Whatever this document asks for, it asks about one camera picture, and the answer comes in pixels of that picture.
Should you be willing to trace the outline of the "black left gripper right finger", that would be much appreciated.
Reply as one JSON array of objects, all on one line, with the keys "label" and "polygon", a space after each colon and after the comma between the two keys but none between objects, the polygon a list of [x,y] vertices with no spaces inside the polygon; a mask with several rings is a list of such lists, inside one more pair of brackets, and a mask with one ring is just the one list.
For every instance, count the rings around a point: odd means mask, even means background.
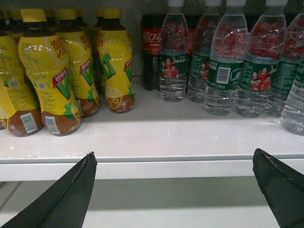
[{"label": "black left gripper right finger", "polygon": [[256,149],[253,172],[279,227],[304,226],[304,175],[267,152]]}]

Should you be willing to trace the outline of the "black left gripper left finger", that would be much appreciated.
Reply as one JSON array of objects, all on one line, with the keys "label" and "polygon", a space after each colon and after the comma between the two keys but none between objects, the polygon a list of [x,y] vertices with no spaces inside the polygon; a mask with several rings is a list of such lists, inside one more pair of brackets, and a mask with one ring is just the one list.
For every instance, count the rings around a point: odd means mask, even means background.
[{"label": "black left gripper left finger", "polygon": [[3,228],[81,228],[95,182],[97,161],[87,154]]}]

